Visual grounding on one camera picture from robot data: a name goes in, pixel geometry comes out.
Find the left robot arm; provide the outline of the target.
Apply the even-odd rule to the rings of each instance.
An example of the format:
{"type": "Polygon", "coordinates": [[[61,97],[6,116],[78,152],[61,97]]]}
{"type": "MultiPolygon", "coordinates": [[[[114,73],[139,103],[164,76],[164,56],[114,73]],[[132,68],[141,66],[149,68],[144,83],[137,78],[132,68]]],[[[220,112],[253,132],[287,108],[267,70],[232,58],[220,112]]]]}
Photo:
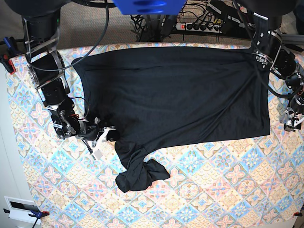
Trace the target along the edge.
{"type": "Polygon", "coordinates": [[[284,130],[300,130],[304,121],[304,73],[295,61],[289,45],[303,45],[302,35],[286,35],[280,31],[282,16],[292,12],[298,0],[235,0],[240,19],[251,39],[251,47],[256,60],[255,69],[268,70],[293,92],[283,95],[275,92],[268,83],[261,83],[275,96],[288,100],[285,109],[284,130]]]}

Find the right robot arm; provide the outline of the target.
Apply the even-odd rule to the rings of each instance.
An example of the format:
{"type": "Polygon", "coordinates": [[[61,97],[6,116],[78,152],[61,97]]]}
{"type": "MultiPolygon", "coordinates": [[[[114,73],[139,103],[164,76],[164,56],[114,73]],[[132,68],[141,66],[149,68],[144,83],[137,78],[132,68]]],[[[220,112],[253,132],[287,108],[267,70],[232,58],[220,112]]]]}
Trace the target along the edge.
{"type": "Polygon", "coordinates": [[[65,139],[76,137],[95,147],[99,139],[114,142],[119,133],[114,126],[79,118],[68,96],[62,56],[57,50],[61,8],[67,0],[7,0],[6,4],[22,18],[25,57],[32,83],[43,105],[50,111],[56,134],[65,139]]]}

